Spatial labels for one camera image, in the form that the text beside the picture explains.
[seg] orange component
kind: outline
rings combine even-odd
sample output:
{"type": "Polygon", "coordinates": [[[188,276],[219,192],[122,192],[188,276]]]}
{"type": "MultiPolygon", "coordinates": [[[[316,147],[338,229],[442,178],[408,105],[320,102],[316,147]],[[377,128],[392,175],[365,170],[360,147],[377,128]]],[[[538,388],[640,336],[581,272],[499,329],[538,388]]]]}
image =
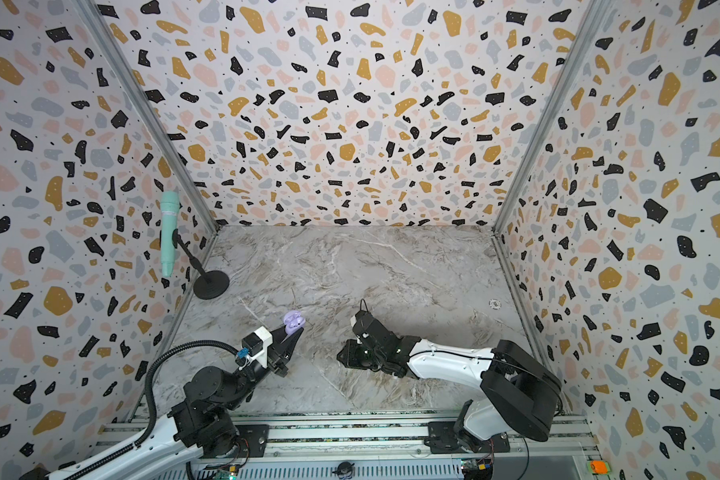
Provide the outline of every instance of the orange component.
{"type": "Polygon", "coordinates": [[[590,462],[590,467],[592,468],[592,472],[596,473],[597,475],[603,475],[608,473],[608,464],[603,462],[602,460],[593,460],[590,462]]]}

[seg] purple toy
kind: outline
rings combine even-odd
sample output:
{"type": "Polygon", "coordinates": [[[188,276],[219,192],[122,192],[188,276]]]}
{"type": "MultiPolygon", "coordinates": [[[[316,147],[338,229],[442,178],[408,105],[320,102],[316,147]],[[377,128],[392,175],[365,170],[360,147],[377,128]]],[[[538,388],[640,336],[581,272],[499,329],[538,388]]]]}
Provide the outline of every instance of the purple toy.
{"type": "Polygon", "coordinates": [[[304,320],[300,311],[291,310],[282,318],[282,322],[286,326],[286,334],[291,335],[298,329],[302,328],[306,323],[306,320],[304,320]]]}

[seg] terrazzo wallpaper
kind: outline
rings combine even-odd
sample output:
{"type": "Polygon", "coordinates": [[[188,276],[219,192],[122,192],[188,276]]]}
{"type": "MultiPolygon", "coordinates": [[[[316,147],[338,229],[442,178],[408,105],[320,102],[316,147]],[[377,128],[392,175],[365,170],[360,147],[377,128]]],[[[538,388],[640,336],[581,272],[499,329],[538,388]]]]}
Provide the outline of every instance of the terrazzo wallpaper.
{"type": "MultiPolygon", "coordinates": [[[[0,478],[81,460],[124,419],[168,334],[160,278],[177,182],[68,2],[0,2],[0,478]]],[[[189,200],[180,229],[211,238],[189,200]]]]}
{"type": "Polygon", "coordinates": [[[492,224],[579,0],[100,11],[221,224],[492,224]]]}
{"type": "Polygon", "coordinates": [[[618,478],[720,478],[720,0],[620,2],[499,232],[618,478]]]}

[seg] black round stand base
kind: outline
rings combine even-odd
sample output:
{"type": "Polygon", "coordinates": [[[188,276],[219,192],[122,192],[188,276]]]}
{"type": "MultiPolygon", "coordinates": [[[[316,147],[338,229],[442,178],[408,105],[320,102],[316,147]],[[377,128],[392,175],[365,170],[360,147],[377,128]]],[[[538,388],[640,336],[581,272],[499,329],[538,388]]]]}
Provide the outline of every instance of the black round stand base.
{"type": "Polygon", "coordinates": [[[216,298],[230,286],[230,278],[220,270],[206,272],[205,275],[197,277],[192,291],[195,296],[202,300],[216,298]]]}

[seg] gray marble surface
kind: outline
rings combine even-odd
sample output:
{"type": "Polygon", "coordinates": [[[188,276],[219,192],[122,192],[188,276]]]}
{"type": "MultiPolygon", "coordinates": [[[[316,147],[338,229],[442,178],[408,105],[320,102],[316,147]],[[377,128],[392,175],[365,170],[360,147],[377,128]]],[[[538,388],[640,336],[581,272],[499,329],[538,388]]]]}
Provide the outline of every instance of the gray marble surface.
{"type": "MultiPolygon", "coordinates": [[[[207,269],[226,272],[230,288],[192,299],[174,346],[214,339],[240,348],[245,335],[277,328],[289,310],[307,320],[288,376],[266,378],[239,411],[453,409],[484,398],[451,382],[341,366],[336,353],[352,336],[349,319],[363,298],[397,335],[463,347],[506,339],[530,350],[487,227],[225,226],[207,269]]],[[[222,350],[173,357],[155,386],[160,413],[183,399],[183,384],[206,365],[237,368],[222,350]]]]}

